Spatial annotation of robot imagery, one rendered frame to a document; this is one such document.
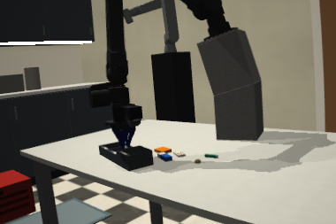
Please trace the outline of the orange flat rectangular block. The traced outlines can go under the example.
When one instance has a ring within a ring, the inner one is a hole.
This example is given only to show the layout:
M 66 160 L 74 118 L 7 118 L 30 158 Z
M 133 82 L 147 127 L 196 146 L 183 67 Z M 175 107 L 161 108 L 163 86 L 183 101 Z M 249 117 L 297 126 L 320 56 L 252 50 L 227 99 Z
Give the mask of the orange flat rectangular block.
M 168 153 L 168 152 L 172 152 L 172 149 L 165 148 L 165 147 L 160 147 L 160 148 L 154 149 L 154 151 L 157 152 L 157 153 L 160 153 L 160 152 Z

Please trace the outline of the cream domino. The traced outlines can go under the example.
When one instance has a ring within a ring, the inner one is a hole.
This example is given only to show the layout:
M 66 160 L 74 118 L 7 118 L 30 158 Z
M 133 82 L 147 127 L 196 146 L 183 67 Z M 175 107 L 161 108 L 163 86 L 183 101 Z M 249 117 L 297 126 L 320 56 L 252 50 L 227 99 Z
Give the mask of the cream domino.
M 182 151 L 174 151 L 173 154 L 176 155 L 177 157 L 185 157 L 186 156 L 186 154 Z

